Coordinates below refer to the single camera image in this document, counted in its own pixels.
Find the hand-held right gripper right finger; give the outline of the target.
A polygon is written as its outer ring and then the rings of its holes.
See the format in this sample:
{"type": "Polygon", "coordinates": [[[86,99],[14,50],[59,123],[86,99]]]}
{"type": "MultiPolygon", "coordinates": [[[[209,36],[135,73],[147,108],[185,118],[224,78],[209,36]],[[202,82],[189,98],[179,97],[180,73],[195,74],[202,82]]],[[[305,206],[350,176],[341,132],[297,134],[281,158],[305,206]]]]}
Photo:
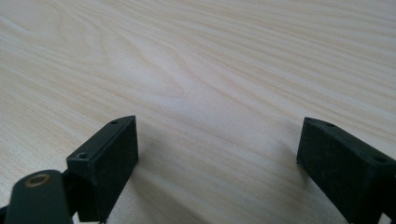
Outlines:
{"type": "Polygon", "coordinates": [[[297,163],[350,224],[396,224],[396,160],[343,129],[306,118],[297,163]]]}

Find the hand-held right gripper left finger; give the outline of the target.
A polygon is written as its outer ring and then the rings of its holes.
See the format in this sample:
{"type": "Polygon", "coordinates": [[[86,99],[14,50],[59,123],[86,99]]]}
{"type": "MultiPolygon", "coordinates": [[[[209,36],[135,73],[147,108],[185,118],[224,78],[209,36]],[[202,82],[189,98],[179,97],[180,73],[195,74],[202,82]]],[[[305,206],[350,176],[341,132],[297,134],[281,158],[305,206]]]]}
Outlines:
{"type": "Polygon", "coordinates": [[[82,222],[107,221],[137,162],[136,118],[110,121],[66,158],[70,212],[82,222]]]}

